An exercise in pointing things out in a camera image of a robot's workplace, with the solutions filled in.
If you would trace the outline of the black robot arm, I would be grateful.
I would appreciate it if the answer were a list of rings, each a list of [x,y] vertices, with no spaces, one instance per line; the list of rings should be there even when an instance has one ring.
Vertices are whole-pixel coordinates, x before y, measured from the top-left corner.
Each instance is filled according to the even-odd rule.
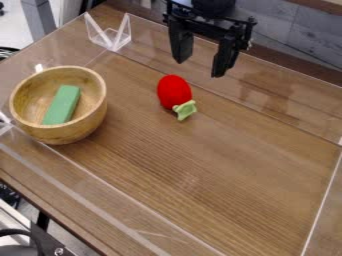
[[[217,42],[211,77],[223,77],[235,65],[239,52],[251,47],[252,16],[236,13],[236,0],[165,0],[163,22],[168,27],[171,54],[177,64],[192,56],[193,37]]]

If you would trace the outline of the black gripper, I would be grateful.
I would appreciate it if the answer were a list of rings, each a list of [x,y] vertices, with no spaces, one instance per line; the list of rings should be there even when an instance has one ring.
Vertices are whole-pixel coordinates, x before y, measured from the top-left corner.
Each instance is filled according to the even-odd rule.
[[[217,52],[213,56],[211,77],[223,77],[235,65],[240,49],[251,47],[251,35],[256,19],[236,7],[236,0],[165,0],[168,15],[209,26],[217,32],[236,34],[223,36],[219,40]],[[168,19],[168,36],[172,57],[181,64],[192,56],[193,34],[179,20]]]

